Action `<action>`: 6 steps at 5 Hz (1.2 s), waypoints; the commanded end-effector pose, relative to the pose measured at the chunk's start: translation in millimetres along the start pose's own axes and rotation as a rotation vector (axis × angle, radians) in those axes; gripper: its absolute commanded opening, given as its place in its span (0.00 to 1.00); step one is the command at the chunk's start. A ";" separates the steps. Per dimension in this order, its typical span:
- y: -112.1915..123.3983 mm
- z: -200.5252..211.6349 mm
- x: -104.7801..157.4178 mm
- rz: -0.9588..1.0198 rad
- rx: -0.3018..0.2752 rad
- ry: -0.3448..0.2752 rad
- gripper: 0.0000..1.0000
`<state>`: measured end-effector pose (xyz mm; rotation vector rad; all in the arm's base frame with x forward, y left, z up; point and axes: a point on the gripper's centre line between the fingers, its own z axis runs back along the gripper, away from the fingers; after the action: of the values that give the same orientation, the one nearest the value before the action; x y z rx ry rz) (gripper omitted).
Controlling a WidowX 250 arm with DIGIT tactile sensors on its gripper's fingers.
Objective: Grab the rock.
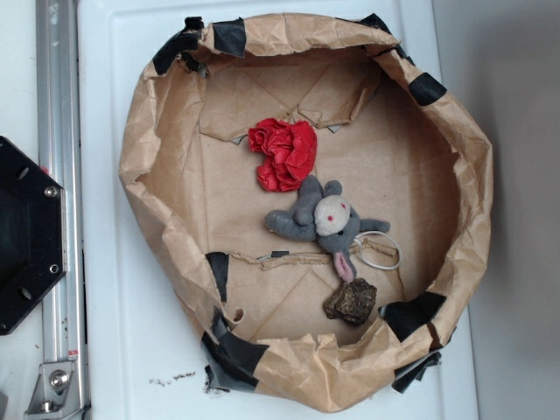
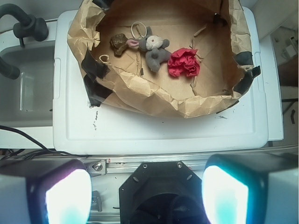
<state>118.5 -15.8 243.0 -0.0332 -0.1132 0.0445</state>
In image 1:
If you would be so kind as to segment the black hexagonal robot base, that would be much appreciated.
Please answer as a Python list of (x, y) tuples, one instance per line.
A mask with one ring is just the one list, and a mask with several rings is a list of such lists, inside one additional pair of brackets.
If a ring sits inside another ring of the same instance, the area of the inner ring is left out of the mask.
[(64, 189), (1, 138), (1, 334), (13, 333), (66, 273)]

